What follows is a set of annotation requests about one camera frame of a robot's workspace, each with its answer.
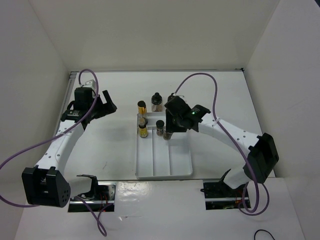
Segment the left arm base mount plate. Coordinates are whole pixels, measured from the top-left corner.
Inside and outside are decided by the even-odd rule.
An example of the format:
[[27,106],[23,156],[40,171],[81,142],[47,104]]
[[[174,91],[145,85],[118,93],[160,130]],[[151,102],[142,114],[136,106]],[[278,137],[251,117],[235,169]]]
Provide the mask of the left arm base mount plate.
[[[93,212],[114,212],[117,183],[115,181],[99,181],[95,190],[80,193],[77,196],[85,201]],[[89,212],[85,204],[78,198],[71,198],[68,205],[69,213]]]

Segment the black cap spice jar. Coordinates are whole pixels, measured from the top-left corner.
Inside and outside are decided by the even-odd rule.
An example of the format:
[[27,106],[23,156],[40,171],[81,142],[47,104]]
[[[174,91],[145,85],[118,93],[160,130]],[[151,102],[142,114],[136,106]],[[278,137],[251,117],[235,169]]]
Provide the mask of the black cap spice jar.
[[172,135],[173,135],[172,132],[165,132],[165,133],[163,134],[163,139],[166,140],[166,141],[168,141],[168,140],[171,139]]
[[165,132],[164,127],[165,127],[165,123],[164,123],[163,120],[157,120],[156,121],[156,134],[158,136],[161,137],[161,136],[164,135],[164,132]]

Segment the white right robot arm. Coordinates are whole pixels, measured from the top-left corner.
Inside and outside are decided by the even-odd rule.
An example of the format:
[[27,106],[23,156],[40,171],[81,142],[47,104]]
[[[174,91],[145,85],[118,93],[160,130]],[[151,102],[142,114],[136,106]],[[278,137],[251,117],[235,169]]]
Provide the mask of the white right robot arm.
[[167,133],[193,130],[213,137],[244,157],[244,165],[227,170],[220,179],[219,191],[225,197],[250,181],[264,184],[279,161],[275,141],[268,133],[257,135],[245,131],[214,116],[202,105],[190,107],[177,95],[169,96],[164,106]]

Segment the yellow oil bottle tan cap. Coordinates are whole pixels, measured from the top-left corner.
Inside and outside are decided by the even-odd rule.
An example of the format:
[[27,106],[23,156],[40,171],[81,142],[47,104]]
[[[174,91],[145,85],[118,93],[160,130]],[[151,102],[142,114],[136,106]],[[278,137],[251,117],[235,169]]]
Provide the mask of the yellow oil bottle tan cap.
[[148,136],[147,123],[143,117],[138,120],[138,132],[141,138],[146,138]]

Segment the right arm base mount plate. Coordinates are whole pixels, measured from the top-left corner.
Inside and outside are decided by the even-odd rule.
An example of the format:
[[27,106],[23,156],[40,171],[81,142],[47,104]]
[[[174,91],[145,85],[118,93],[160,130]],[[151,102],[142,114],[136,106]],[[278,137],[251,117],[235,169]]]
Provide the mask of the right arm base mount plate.
[[243,209],[242,196],[245,185],[236,189],[223,185],[218,180],[205,180],[200,191],[204,194],[206,210],[232,210],[239,206]]

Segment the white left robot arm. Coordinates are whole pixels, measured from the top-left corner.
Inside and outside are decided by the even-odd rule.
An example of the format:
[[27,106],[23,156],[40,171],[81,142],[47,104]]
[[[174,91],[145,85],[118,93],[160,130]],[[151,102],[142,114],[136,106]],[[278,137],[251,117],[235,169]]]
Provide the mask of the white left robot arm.
[[72,181],[64,177],[67,161],[87,125],[117,110],[107,90],[102,92],[105,103],[95,93],[91,87],[75,89],[74,100],[60,118],[57,139],[34,167],[23,170],[21,177],[30,205],[63,208],[75,196],[83,195],[88,200],[98,197],[100,188],[96,176],[80,174]]

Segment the black cap spice jar front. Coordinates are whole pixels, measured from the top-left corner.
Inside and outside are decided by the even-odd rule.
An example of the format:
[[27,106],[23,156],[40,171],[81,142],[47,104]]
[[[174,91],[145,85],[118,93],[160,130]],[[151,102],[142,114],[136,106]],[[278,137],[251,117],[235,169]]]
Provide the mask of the black cap spice jar front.
[[168,140],[171,139],[172,135],[173,135],[172,132],[165,132],[165,133],[163,134],[163,139],[166,140],[166,141],[168,141]]

